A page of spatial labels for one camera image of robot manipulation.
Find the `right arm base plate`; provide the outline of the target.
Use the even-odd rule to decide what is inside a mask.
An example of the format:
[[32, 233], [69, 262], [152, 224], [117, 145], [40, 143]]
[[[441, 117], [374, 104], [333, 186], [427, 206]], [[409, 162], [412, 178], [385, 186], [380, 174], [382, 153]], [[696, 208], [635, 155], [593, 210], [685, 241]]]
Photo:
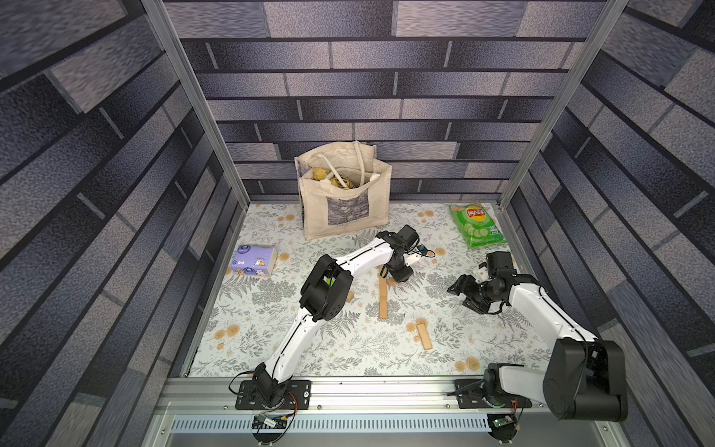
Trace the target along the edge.
[[447, 393], [456, 398], [460, 409], [510, 410], [532, 408], [530, 400], [514, 395], [487, 395], [481, 379], [458, 379], [454, 390]]

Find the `wooden block bottom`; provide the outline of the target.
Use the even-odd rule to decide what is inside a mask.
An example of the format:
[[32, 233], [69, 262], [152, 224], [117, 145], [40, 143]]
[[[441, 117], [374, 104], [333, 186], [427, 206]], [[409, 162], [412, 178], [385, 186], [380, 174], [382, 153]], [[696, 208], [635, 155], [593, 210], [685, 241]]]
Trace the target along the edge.
[[387, 305], [388, 285], [386, 279], [380, 279], [380, 305]]

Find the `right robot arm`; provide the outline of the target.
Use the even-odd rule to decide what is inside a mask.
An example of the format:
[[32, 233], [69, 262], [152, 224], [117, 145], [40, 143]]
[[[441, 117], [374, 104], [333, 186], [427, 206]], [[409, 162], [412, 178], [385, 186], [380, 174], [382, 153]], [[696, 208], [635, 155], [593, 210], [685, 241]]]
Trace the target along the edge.
[[622, 422], [627, 419], [625, 353], [582, 327], [560, 308], [538, 280], [521, 274], [506, 251], [488, 253], [478, 274], [462, 275], [448, 289], [464, 307], [499, 315], [510, 307], [525, 317], [551, 350], [547, 369], [492, 363], [480, 381], [456, 395], [477, 393], [493, 408], [525, 399], [558, 419]]

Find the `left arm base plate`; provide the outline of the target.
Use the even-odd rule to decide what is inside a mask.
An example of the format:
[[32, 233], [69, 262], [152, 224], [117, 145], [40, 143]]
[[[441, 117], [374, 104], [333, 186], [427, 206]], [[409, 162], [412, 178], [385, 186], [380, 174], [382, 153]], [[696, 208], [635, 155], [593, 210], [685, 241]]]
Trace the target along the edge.
[[252, 380], [240, 383], [236, 391], [236, 410], [267, 411], [270, 409], [307, 410], [313, 383], [309, 380], [290, 380], [275, 387], [260, 389]]

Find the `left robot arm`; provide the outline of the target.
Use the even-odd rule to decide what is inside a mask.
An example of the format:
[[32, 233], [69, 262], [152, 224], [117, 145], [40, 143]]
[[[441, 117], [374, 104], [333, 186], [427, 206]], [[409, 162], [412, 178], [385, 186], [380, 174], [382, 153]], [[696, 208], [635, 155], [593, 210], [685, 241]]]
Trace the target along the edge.
[[345, 256], [322, 255], [301, 288], [298, 313], [288, 333], [253, 372], [251, 383], [262, 405], [272, 408], [282, 402], [301, 355], [318, 329], [342, 312], [355, 278], [379, 267], [383, 277], [405, 282], [413, 275], [411, 264], [427, 252], [419, 248], [416, 230], [404, 225], [397, 233], [379, 232], [366, 246]]

